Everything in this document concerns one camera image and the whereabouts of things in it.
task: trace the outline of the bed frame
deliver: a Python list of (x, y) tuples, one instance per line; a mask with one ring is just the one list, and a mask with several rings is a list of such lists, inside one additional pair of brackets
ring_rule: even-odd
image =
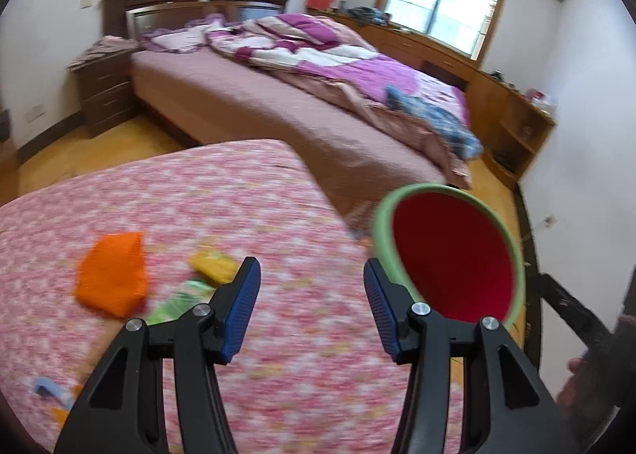
[(196, 18), (222, 13), (228, 21), (285, 12), (288, 0), (102, 0), (104, 35), (140, 38), (158, 28), (176, 29)]

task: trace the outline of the green rim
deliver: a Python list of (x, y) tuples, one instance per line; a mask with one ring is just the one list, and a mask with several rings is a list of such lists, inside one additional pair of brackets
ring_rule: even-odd
[(504, 326), (510, 329), (519, 316), (525, 295), (525, 272), (519, 248), (514, 242), (508, 228), (506, 228), (506, 225), (497, 214), (495, 214), (489, 206), (486, 206), (484, 202), (467, 194), (463, 190), (446, 187), (445, 185), (420, 183), (398, 188), (382, 200), (373, 219), (373, 246), (389, 280), (406, 287), (413, 300), (424, 301), (424, 298), (406, 273), (402, 261), (399, 258), (395, 241), (393, 240), (393, 213), (395, 212), (396, 206), (401, 200), (416, 192), (435, 192), (463, 200), (481, 210), (491, 222), (497, 226), (501, 235), (504, 237), (508, 253), (513, 259), (514, 264), (515, 283), (513, 300), (504, 321)]

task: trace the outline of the electrical outlet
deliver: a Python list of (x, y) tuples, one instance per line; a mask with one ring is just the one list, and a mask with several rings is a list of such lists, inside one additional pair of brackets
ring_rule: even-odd
[(95, 0), (79, 0), (79, 8), (85, 9), (87, 7), (93, 7), (95, 5)]
[(551, 213), (548, 217), (543, 220), (543, 226), (550, 229), (557, 223), (557, 218)]
[(44, 115), (47, 111), (44, 109), (43, 104), (38, 104), (37, 106), (33, 106), (29, 111), (27, 111), (27, 122), (31, 124), (42, 115)]

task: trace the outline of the pink floral mattress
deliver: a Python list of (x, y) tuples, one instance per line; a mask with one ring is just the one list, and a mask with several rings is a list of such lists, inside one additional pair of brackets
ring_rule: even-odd
[[(240, 452), (390, 452), (408, 367), (382, 349), (365, 251), (297, 155), (273, 140), (139, 161), (0, 208), (0, 389), (34, 439), (53, 450), (59, 429), (33, 379), (72, 387), (103, 331), (104, 319), (72, 295), (77, 263), (100, 236), (124, 231), (145, 234), (148, 309), (189, 278), (186, 260), (202, 239), (262, 264), (243, 348), (217, 369)], [(174, 449), (170, 365), (164, 382)], [(456, 452), (460, 388), (452, 395), (446, 447)]]

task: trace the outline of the silver bolt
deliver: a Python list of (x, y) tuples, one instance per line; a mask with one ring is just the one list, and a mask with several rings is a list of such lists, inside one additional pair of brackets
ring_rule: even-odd
[(411, 310), (413, 311), (413, 314), (417, 314), (418, 316), (428, 316), (430, 314), (430, 306), (423, 301), (413, 303), (411, 305)]
[(192, 313), (195, 316), (207, 316), (212, 309), (207, 303), (200, 303), (199, 305), (195, 305), (192, 309)]
[(499, 326), (499, 322), (497, 321), (497, 318), (494, 318), (492, 316), (486, 316), (485, 318), (483, 318), (481, 320), (481, 324), (484, 327), (486, 327), (488, 330), (495, 330)]
[(137, 332), (144, 325), (144, 322), (139, 318), (133, 318), (126, 322), (126, 330), (128, 332)]

